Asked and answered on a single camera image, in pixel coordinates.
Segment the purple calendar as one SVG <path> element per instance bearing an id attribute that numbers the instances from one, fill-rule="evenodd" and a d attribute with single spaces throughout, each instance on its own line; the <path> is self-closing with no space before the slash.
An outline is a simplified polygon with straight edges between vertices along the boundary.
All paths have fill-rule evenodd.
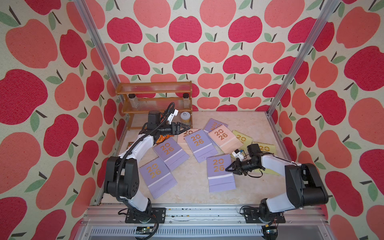
<path id="1" fill-rule="evenodd" d="M 232 160 L 229 154 L 207 158 L 207 176 L 210 193 L 236 189 L 233 173 L 226 171 L 226 168 L 231 163 Z"/>
<path id="2" fill-rule="evenodd" d="M 170 171 L 187 161 L 190 156 L 182 147 L 172 138 L 154 147 L 155 153 L 166 164 Z"/>
<path id="3" fill-rule="evenodd" d="M 209 157 L 216 156 L 218 151 L 212 144 L 207 133 L 198 130 L 184 137 L 186 143 L 190 147 L 198 163 L 202 163 Z"/>
<path id="4" fill-rule="evenodd" d="M 218 120 L 215 120 L 213 118 L 210 118 L 209 121 L 207 122 L 207 124 L 205 125 L 205 127 L 203 128 L 203 130 L 206 132 L 206 133 L 209 133 L 211 132 L 212 130 L 218 128 L 219 126 L 225 126 L 225 127 L 228 127 L 228 124 L 225 124 L 223 122 L 220 122 Z"/>
<path id="5" fill-rule="evenodd" d="M 159 198 L 178 183 L 159 157 L 139 167 L 139 171 L 154 199 Z"/>

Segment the pink calendar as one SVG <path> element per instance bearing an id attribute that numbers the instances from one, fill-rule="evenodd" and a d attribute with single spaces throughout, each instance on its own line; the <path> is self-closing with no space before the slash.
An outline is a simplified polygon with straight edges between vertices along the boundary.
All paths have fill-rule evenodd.
<path id="1" fill-rule="evenodd" d="M 187 142 L 186 142 L 186 140 L 185 140 L 185 137 L 188 136 L 188 135 L 190 135 L 190 134 L 192 134 L 192 133 L 194 133 L 194 132 L 196 132 L 196 131 L 198 131 L 198 130 L 199 130 L 199 129 L 197 129 L 197 128 L 191 128 L 191 129 L 185 131 L 184 133 L 178 135 L 177 143 L 178 143 L 178 144 L 181 146 L 181 148 L 182 148 L 183 150 L 185 150 L 186 152 L 188 152 L 188 151 L 190 152 L 191 149 L 190 149 L 189 145 L 187 144 Z"/>
<path id="2" fill-rule="evenodd" d="M 235 134 L 224 125 L 212 130 L 208 135 L 225 154 L 231 154 L 243 146 L 243 143 L 237 139 Z"/>

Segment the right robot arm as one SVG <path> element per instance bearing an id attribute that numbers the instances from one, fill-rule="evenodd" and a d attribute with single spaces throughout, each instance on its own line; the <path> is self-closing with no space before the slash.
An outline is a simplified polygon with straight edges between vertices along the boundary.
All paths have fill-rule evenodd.
<path id="1" fill-rule="evenodd" d="M 261 200 L 258 207 L 261 221 L 270 222 L 286 211 L 328 203 L 329 195 L 314 164 L 298 164 L 282 159 L 262 151 L 258 144 L 247 146 L 247 150 L 250 158 L 243 161 L 236 158 L 226 168 L 227 172 L 247 176 L 253 170 L 270 169 L 286 180 L 285 193 Z"/>

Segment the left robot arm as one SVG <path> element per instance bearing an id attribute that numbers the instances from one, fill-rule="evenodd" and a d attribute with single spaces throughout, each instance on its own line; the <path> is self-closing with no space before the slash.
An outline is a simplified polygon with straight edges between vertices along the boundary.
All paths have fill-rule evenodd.
<path id="1" fill-rule="evenodd" d="M 175 103 L 162 113 L 150 111 L 148 121 L 143 125 L 136 141 L 124 153 L 110 157 L 106 163 L 104 192 L 124 203 L 129 209 L 149 215 L 152 211 L 150 199 L 139 190 L 140 178 L 138 163 L 161 136 L 180 135 L 190 127 L 183 123 L 173 123 L 178 114 Z"/>

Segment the yellow pull-tab can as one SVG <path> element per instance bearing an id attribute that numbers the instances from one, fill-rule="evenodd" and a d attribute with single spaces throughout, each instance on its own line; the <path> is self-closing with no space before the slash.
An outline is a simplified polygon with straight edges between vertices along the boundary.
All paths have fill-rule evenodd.
<path id="1" fill-rule="evenodd" d="M 183 124 L 191 125 L 191 114 L 190 112 L 182 112 L 180 114 L 181 121 Z"/>

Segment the orange snack bag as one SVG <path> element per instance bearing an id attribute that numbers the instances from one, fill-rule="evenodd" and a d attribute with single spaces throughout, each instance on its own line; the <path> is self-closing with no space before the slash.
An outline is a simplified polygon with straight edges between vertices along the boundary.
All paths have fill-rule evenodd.
<path id="1" fill-rule="evenodd" d="M 160 137 L 156 141 L 156 144 L 160 144 L 160 143 L 164 142 L 167 139 L 168 139 L 168 135 L 166 135 L 166 136 L 160 135 Z"/>

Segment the yellow-green calendar back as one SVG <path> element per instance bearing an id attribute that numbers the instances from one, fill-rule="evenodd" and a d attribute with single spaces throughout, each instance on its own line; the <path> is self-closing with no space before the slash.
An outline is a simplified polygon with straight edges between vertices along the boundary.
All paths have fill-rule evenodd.
<path id="1" fill-rule="evenodd" d="M 232 133 L 242 143 L 242 146 L 239 148 L 239 150 L 243 150 L 245 154 L 248 154 L 247 146 L 253 143 L 253 138 L 236 130 L 233 130 Z"/>

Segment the yellow-green calendar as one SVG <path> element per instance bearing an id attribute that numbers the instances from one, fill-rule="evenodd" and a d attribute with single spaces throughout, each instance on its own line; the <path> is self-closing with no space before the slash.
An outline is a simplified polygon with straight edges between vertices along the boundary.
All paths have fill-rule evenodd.
<path id="1" fill-rule="evenodd" d="M 269 153 L 272 153 L 274 155 L 277 154 L 276 146 L 273 144 L 266 144 L 266 143 L 260 143 L 260 142 L 253 142 L 253 144 L 258 144 L 260 147 L 260 150 L 262 152 L 269 152 Z M 270 170 L 270 169 L 265 169 L 264 174 L 277 175 L 277 176 L 280 175 L 277 172 Z"/>
<path id="2" fill-rule="evenodd" d="M 248 154 L 247 146 L 253 143 L 253 138 L 236 130 L 233 130 L 232 133 L 242 143 L 242 146 L 239 148 L 239 150 L 243 150 L 245 154 Z"/>

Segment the purple calendar back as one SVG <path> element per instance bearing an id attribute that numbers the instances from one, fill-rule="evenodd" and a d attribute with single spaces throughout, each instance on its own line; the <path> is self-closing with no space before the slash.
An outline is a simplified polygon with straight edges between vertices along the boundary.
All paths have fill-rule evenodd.
<path id="1" fill-rule="evenodd" d="M 225 124 L 223 122 L 220 122 L 218 120 L 215 120 L 213 118 L 210 118 L 209 121 L 207 122 L 207 124 L 205 125 L 205 127 L 203 128 L 203 130 L 206 132 L 206 133 L 209 133 L 211 132 L 212 130 L 218 128 L 219 126 L 225 126 L 225 127 L 228 127 L 228 124 Z"/>

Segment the right glass spice jar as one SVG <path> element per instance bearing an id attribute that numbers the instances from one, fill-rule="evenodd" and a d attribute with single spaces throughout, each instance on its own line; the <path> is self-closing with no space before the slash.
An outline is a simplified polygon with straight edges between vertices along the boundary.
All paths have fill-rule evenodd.
<path id="1" fill-rule="evenodd" d="M 190 109 L 190 94 L 189 93 L 183 93 L 183 107 L 184 109 Z"/>

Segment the glass spice jar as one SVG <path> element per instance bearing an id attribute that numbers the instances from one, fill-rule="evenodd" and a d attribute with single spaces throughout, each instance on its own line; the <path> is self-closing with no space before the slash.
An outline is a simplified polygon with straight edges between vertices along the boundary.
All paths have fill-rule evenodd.
<path id="1" fill-rule="evenodd" d="M 190 94 L 189 93 L 183 93 L 183 107 L 184 109 L 190 109 Z"/>
<path id="2" fill-rule="evenodd" d="M 132 108 L 138 109 L 140 103 L 137 96 L 135 94 L 128 94 L 128 97 L 129 97 L 129 101 L 131 103 Z"/>

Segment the yellow-green calendar right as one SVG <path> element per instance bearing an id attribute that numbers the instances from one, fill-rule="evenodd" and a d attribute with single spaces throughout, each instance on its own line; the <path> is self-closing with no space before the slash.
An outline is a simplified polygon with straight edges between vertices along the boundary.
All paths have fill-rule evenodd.
<path id="1" fill-rule="evenodd" d="M 277 154 L 276 146 L 273 144 L 266 144 L 266 143 L 260 143 L 260 142 L 253 142 L 253 144 L 258 144 L 260 147 L 260 150 L 262 152 L 269 152 L 269 153 L 272 153 L 274 155 Z M 277 172 L 270 170 L 270 169 L 265 169 L 264 174 L 277 175 L 277 176 L 280 175 Z"/>

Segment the wooden three-tier shelf rack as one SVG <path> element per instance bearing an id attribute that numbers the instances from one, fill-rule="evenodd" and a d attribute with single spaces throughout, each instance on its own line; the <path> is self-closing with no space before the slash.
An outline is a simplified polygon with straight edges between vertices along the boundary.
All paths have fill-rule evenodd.
<path id="1" fill-rule="evenodd" d="M 183 93 L 190 94 L 190 109 L 183 107 Z M 136 114 L 147 114 L 156 110 L 163 112 L 170 103 L 175 103 L 175 108 L 182 112 L 193 112 L 192 82 L 163 82 L 163 83 L 119 83 L 116 94 L 122 96 L 124 104 L 122 112 L 129 116 L 127 129 L 141 129 L 142 125 L 133 127 Z M 138 109 L 134 109 L 129 101 L 128 94 L 135 94 L 139 99 Z"/>

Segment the left glass spice jar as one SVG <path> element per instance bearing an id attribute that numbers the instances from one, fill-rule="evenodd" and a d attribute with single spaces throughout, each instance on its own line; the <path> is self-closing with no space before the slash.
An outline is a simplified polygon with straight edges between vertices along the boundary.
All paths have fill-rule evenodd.
<path id="1" fill-rule="evenodd" d="M 129 101 L 131 103 L 132 108 L 138 109 L 140 103 L 137 96 L 135 94 L 128 94 L 128 97 L 129 97 Z"/>

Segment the green snack bag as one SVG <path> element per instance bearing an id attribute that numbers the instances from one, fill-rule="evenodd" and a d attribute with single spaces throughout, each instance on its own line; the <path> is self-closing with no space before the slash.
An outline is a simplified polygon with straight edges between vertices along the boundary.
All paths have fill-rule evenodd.
<path id="1" fill-rule="evenodd" d="M 128 143 L 128 146 L 127 146 L 127 150 L 129 150 L 130 147 L 131 147 L 133 144 L 134 144 L 134 142 L 129 142 L 129 143 Z"/>

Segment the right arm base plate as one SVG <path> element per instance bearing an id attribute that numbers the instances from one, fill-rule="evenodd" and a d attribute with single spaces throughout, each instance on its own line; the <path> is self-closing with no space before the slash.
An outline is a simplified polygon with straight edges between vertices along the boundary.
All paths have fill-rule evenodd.
<path id="1" fill-rule="evenodd" d="M 284 224 L 286 219 L 284 213 L 270 213 L 267 210 L 251 206 L 242 206 L 239 213 L 245 218 L 247 224 Z"/>

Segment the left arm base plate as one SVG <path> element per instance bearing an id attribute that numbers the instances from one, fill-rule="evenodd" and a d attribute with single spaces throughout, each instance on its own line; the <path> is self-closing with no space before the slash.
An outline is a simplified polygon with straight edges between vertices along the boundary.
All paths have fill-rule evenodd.
<path id="1" fill-rule="evenodd" d="M 150 213 L 129 209 L 126 213 L 126 224 L 163 224 L 166 208 L 152 208 Z"/>

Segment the front aluminium rail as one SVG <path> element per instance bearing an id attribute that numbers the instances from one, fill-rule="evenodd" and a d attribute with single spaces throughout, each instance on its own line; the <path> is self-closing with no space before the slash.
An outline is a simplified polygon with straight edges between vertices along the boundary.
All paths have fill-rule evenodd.
<path id="1" fill-rule="evenodd" d="M 153 240 L 261 240 L 268 232 L 242 205 L 154 204 L 165 209 Z M 271 224 L 279 240 L 334 240 L 319 207 L 281 214 Z M 153 231 L 153 223 L 140 224 L 120 204 L 89 207 L 74 229 L 74 240 L 137 240 Z"/>

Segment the left aluminium frame post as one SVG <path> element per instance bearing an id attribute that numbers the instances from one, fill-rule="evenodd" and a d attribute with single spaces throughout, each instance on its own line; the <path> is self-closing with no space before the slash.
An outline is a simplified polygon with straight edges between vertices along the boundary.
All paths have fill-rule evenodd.
<path id="1" fill-rule="evenodd" d="M 107 71 L 107 74 L 109 75 L 110 80 L 112 81 L 115 87 L 115 90 L 117 90 L 117 87 L 120 83 L 119 76 L 115 71 L 114 65 L 112 64 L 112 60 L 110 58 L 108 50 L 105 47 L 105 44 L 100 37 L 99 30 L 97 29 L 97 26 L 95 24 L 95 21 L 93 20 L 92 14 L 87 6 L 87 3 L 86 1 L 80 1 L 80 0 L 74 0 L 74 3 L 88 30 L 91 40 L 93 41 L 98 51 L 98 54 L 105 66 L 105 70 Z"/>

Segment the aluminium frame post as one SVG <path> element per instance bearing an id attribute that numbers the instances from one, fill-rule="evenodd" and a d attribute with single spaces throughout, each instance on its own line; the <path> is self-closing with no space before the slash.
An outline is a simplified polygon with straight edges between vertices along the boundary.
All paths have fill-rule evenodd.
<path id="1" fill-rule="evenodd" d="M 290 82 L 294 79 L 294 76 L 298 72 L 306 56 L 314 47 L 315 41 L 318 39 L 320 33 L 324 29 L 326 23 L 328 22 L 335 9 L 338 7 L 339 3 L 341 3 L 341 1 L 331 0 L 325 2 L 325 5 L 322 8 L 319 17 L 315 21 L 313 28 L 311 29 L 307 39 L 303 43 L 303 46 L 299 50 L 299 54 L 297 55 L 294 63 L 292 64 L 287 76 L 284 77 L 281 87 L 279 88 L 276 96 L 274 97 L 270 107 L 266 112 L 267 118 L 272 118 L 272 114 L 280 103 L 286 90 L 288 89 Z"/>
<path id="2" fill-rule="evenodd" d="M 117 87 L 120 83 L 119 76 L 115 71 L 114 65 L 112 64 L 112 60 L 110 58 L 108 50 L 105 47 L 105 44 L 100 37 L 99 30 L 97 29 L 97 26 L 95 24 L 95 21 L 93 20 L 92 14 L 87 6 L 87 3 L 86 1 L 80 1 L 80 0 L 74 0 L 74 3 L 88 30 L 91 40 L 93 41 L 98 51 L 98 54 L 105 66 L 105 70 L 107 71 L 107 74 L 109 75 L 110 80 L 112 81 L 115 87 L 115 90 L 117 90 Z"/>

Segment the right aluminium frame post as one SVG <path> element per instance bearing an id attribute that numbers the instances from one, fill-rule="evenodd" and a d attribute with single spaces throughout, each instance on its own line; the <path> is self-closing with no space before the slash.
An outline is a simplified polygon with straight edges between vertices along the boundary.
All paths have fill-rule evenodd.
<path id="1" fill-rule="evenodd" d="M 315 21 L 313 28 L 311 29 L 307 39 L 303 43 L 303 46 L 299 50 L 299 54 L 297 55 L 294 63 L 292 64 L 287 76 L 284 77 L 281 87 L 279 88 L 276 96 L 274 97 L 270 107 L 266 112 L 267 118 L 272 118 L 272 114 L 280 103 L 286 90 L 288 89 L 290 82 L 294 79 L 294 76 L 298 72 L 306 56 L 314 47 L 315 41 L 318 39 L 320 33 L 324 29 L 326 23 L 328 22 L 335 9 L 338 7 L 339 3 L 341 3 L 341 1 L 331 0 L 325 2 L 325 5 L 322 8 L 319 17 Z"/>

